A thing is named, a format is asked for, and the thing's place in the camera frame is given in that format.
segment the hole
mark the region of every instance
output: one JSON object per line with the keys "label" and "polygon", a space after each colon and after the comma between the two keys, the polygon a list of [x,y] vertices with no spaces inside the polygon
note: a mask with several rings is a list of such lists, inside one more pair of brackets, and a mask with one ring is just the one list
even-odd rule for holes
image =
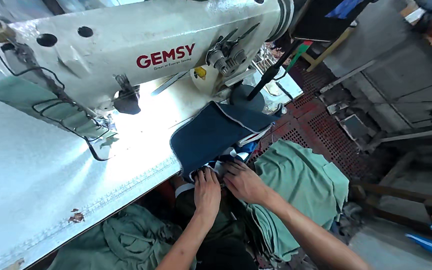
{"label": "hole", "polygon": [[93,29],[87,26],[82,26],[78,28],[78,34],[83,38],[89,38],[90,36],[93,35]]}
{"label": "hole", "polygon": [[5,52],[5,51],[9,51],[9,50],[13,50],[15,48],[15,46],[11,43],[5,43],[3,46],[1,46],[1,51]]}
{"label": "hole", "polygon": [[43,47],[52,47],[57,41],[58,38],[53,34],[40,34],[36,38],[36,42]]}

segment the gemsy logo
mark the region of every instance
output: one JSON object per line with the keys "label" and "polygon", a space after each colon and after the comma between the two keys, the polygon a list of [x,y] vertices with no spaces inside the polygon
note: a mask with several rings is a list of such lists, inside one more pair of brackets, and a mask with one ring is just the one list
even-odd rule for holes
{"label": "gemsy logo", "polygon": [[150,65],[159,65],[166,63],[168,60],[176,60],[181,59],[188,54],[188,56],[191,56],[191,53],[193,52],[193,48],[195,47],[195,44],[185,45],[185,46],[179,46],[177,48],[172,48],[169,51],[158,51],[153,52],[149,56],[147,55],[141,55],[136,59],[136,64],[140,68],[147,68]]}

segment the forearm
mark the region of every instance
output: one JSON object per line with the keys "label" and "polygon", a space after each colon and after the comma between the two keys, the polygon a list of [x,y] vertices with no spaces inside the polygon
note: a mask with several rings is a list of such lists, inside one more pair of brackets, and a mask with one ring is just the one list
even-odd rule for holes
{"label": "forearm", "polygon": [[330,269],[366,270],[370,267],[344,243],[286,202],[276,192],[264,203],[285,224],[308,256]]}
{"label": "forearm", "polygon": [[210,220],[210,218],[205,218],[201,212],[196,211],[186,229],[156,269],[188,270],[206,234],[213,226]]}

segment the black rod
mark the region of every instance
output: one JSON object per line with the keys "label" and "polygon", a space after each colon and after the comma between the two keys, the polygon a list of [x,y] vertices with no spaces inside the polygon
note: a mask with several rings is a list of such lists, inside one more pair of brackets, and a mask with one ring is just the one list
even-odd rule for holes
{"label": "black rod", "polygon": [[266,72],[261,76],[261,81],[254,87],[254,89],[251,91],[251,93],[248,95],[248,101],[252,101],[255,96],[265,87],[265,85],[269,82],[271,82],[272,79],[279,73],[279,67],[283,65],[283,63],[288,59],[288,57],[291,56],[291,54],[296,50],[296,48],[303,43],[304,40],[297,39],[294,40],[293,43],[291,43],[291,48],[284,52],[283,56],[279,58],[279,60],[272,66],[270,66]]}

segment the yellow plastic part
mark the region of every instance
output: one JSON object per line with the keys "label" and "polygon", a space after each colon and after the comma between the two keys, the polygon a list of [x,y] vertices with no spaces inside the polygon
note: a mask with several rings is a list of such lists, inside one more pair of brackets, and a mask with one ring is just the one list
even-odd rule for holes
{"label": "yellow plastic part", "polygon": [[203,80],[206,80],[206,69],[202,67],[197,67],[194,69],[194,72]]}

